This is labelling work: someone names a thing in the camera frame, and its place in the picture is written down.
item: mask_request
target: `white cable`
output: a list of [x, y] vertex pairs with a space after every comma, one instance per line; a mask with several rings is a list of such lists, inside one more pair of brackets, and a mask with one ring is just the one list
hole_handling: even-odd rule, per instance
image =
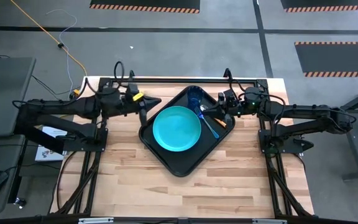
[[64, 29], [64, 30], [59, 34], [59, 40], [60, 40], [60, 42], [64, 45], [63, 47], [66, 47], [66, 49], [67, 49], [67, 75], [68, 75], [68, 79], [70, 79], [70, 82], [71, 82], [70, 92], [68, 92], [68, 99], [70, 99], [70, 93], [71, 93], [71, 91], [73, 91], [73, 85], [74, 85], [74, 83], [73, 83], [73, 80], [71, 79], [70, 70], [69, 70], [69, 68], [68, 68], [68, 61], [69, 61], [69, 58], [70, 58], [70, 57], [68, 56], [69, 49], [68, 49], [67, 45], [66, 45], [66, 44], [63, 42], [63, 40], [62, 40], [62, 34], [63, 34], [65, 31], [67, 31], [68, 29], [70, 29], [70, 28], [72, 28], [73, 26], [75, 26], [75, 24], [77, 24], [77, 17], [71, 15], [70, 13], [68, 13], [68, 12], [67, 12], [66, 10], [64, 10], [64, 9], [55, 9], [55, 10], [52, 10], [52, 11], [46, 13], [46, 15], [50, 14], [51, 12], [55, 12], [55, 11], [63, 11], [63, 12], [65, 12], [66, 14], [68, 14], [69, 16], [71, 16], [72, 18], [75, 19], [75, 22], [74, 22], [71, 26], [67, 27], [66, 29]]

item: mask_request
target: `butcher block tabletop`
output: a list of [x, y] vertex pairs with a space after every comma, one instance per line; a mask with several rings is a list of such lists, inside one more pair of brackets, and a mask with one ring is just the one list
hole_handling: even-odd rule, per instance
[[[88, 77], [97, 89], [100, 77]], [[218, 93], [229, 88], [227, 83], [138, 83], [146, 95], [162, 102], [147, 113], [150, 118], [188, 85], [198, 85], [217, 99]], [[281, 78], [270, 78], [269, 93], [288, 103]], [[237, 85], [234, 91], [241, 93]], [[83, 96], [91, 96], [87, 88]], [[89, 123], [78, 116], [74, 122]], [[292, 119], [282, 119], [285, 125]], [[93, 217], [192, 217], [192, 218], [273, 218], [272, 198], [265, 157], [259, 149], [256, 116], [236, 118], [234, 129], [188, 176], [175, 177], [139, 139], [139, 116], [129, 114], [108, 120], [109, 134], [102, 153], [91, 216]], [[282, 154], [288, 188], [306, 211], [313, 213], [303, 165], [292, 154]], [[60, 204], [76, 189], [84, 152], [77, 152], [62, 174]], [[88, 189], [85, 189], [82, 208]], [[280, 208], [284, 211], [281, 190]], [[56, 198], [51, 212], [57, 210]]]

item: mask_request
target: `paper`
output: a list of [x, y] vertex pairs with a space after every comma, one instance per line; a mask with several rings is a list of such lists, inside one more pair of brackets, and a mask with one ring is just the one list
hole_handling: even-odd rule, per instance
[[[52, 137], [65, 136], [67, 134], [66, 131], [46, 126], [42, 128], [42, 131]], [[63, 155], [61, 155], [57, 152], [46, 149], [43, 146], [38, 146], [37, 154], [35, 155], [35, 161], [62, 161], [66, 153], [66, 151], [63, 151]]]

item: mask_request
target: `blue plate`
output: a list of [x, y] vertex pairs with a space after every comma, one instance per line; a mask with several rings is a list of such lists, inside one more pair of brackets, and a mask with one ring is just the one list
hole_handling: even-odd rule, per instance
[[194, 146], [200, 138], [200, 119], [188, 108], [171, 106], [155, 118], [153, 135], [164, 149], [182, 152]]

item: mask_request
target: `black tray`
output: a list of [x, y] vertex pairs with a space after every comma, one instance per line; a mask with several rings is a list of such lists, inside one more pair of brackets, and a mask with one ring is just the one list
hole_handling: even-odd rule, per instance
[[[185, 177], [189, 175], [201, 161], [221, 142], [227, 134], [233, 130], [235, 120], [233, 118], [233, 126], [226, 129], [220, 125], [215, 119], [205, 116], [205, 119], [211, 127], [219, 134], [219, 139], [215, 139], [212, 132], [208, 129], [204, 121], [201, 121], [201, 136], [198, 142], [188, 150], [183, 152], [171, 152], [161, 147], [153, 135], [153, 123], [155, 117], [165, 108], [171, 106], [187, 107], [187, 89], [182, 90], [177, 96], [169, 101], [160, 111], [152, 116], [147, 124], [140, 128], [140, 140], [152, 151], [152, 153], [161, 161], [161, 163], [175, 176]], [[201, 100], [202, 105], [212, 107], [216, 100], [204, 91], [204, 97]]]

